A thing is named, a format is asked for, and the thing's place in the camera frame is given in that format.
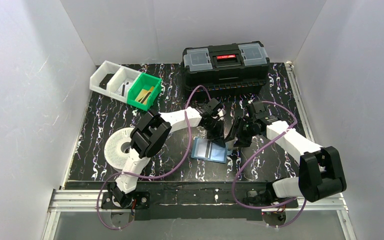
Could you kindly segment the black credit card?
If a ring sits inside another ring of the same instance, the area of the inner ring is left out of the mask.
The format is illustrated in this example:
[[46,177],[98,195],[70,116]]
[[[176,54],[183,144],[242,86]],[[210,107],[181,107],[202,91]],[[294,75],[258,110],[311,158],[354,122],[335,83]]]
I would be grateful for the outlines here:
[[102,81],[99,83],[99,87],[106,90],[107,89],[107,85],[109,83],[109,81],[112,79],[112,77],[114,76],[115,74],[114,73],[107,73],[105,75],[105,77],[102,79]]

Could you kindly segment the white printed card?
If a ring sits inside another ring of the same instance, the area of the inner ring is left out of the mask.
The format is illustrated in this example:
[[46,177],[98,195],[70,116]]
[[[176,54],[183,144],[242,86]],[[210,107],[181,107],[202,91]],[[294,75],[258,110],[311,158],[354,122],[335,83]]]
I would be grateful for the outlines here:
[[129,79],[125,80],[123,86],[125,88],[130,88],[133,85],[134,81],[130,81]]

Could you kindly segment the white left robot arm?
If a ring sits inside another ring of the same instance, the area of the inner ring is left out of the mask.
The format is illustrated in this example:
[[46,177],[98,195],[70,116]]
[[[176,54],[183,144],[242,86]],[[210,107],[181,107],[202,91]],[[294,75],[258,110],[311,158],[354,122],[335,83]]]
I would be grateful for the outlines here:
[[136,127],[122,128],[113,133],[104,146],[107,163],[119,173],[115,183],[107,186],[105,202],[117,202],[121,208],[130,207],[132,192],[136,189],[138,175],[163,147],[169,134],[187,129],[203,127],[206,130],[205,146],[202,150],[194,145],[199,159],[225,160],[227,148],[224,140],[223,105],[212,98],[207,103],[198,103],[184,110],[159,113],[149,110]]

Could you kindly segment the white credit card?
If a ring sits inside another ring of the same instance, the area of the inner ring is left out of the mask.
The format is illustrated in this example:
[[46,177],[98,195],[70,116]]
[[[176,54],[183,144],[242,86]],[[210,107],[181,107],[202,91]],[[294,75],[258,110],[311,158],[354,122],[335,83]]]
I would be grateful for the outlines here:
[[126,87],[123,86],[123,84],[117,89],[117,91],[115,92],[116,94],[124,97],[125,96],[125,90],[126,90]]

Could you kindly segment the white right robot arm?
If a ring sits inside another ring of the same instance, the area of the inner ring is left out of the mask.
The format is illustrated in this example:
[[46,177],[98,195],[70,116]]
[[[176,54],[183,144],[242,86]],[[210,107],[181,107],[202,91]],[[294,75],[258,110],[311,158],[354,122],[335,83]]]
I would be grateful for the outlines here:
[[225,138],[235,148],[246,148],[252,138],[263,136],[269,142],[258,149],[239,169],[237,180],[245,167],[265,148],[277,144],[298,162],[298,176],[281,178],[265,185],[265,190],[255,196],[248,196],[235,202],[249,209],[268,209],[290,203],[294,198],[303,197],[314,203],[318,200],[344,192],[347,182],[339,151],[333,146],[323,147],[303,135],[294,126],[298,120],[291,115],[293,122],[270,114],[267,101],[253,101],[246,106],[247,114],[236,117]]

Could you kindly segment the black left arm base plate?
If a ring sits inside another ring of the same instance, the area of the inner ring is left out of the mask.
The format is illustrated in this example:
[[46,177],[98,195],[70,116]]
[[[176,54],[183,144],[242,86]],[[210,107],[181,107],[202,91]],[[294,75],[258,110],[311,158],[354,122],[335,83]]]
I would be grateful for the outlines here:
[[133,191],[120,203],[112,192],[104,192],[100,208],[104,210],[144,210],[149,208],[150,196],[150,193],[146,191]]

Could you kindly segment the gold credit card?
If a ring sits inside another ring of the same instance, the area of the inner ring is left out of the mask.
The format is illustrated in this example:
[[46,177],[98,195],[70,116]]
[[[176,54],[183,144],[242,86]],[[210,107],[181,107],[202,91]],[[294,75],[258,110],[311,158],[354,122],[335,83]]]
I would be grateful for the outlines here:
[[154,90],[154,86],[151,86],[149,89],[142,89],[140,91],[140,93],[137,95],[135,101],[138,102],[138,103],[141,103],[143,105],[147,104],[148,102],[148,98],[151,96],[153,90]]

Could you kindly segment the card with dark stripe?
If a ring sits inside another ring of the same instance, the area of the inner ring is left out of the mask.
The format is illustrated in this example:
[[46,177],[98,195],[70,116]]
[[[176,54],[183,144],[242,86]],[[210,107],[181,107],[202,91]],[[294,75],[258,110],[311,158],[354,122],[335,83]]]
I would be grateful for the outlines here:
[[196,143],[195,155],[198,158],[209,159],[212,152],[212,142],[206,139],[199,139]]

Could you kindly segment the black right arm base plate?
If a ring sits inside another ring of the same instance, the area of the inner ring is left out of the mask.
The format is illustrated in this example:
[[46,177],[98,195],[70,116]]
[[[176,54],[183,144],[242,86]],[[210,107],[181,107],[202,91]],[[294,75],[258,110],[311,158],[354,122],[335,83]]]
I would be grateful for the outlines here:
[[264,189],[252,188],[244,197],[240,198],[241,204],[252,210],[263,212],[284,212],[299,207],[298,200],[294,197],[278,198],[266,193]]

